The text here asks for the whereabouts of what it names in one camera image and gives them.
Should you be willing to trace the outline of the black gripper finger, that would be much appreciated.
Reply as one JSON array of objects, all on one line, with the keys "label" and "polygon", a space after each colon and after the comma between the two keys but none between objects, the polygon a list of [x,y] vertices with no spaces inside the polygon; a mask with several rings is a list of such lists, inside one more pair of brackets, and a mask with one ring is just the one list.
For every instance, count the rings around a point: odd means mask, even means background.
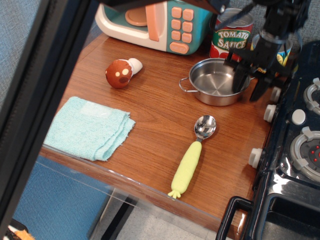
[{"label": "black gripper finger", "polygon": [[269,86],[271,85],[273,78],[269,75],[262,75],[257,77],[258,81],[253,89],[253,92],[250,97],[251,102],[256,102],[264,95]]},{"label": "black gripper finger", "polygon": [[244,91],[250,84],[250,73],[251,67],[247,64],[239,63],[234,68],[234,76],[232,83],[232,91],[234,93],[240,93]]}]

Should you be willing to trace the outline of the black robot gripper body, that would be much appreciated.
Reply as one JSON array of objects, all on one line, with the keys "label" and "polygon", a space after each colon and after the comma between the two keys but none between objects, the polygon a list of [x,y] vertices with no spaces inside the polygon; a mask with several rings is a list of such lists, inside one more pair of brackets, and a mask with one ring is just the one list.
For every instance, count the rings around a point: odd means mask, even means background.
[{"label": "black robot gripper body", "polygon": [[281,81],[292,75],[293,70],[287,63],[285,66],[277,61],[277,54],[281,46],[289,40],[289,33],[271,34],[259,32],[259,40],[254,50],[231,48],[224,60],[224,64],[233,68],[238,64],[249,65],[249,77],[257,79],[259,76],[268,75],[273,78],[272,82]]}]

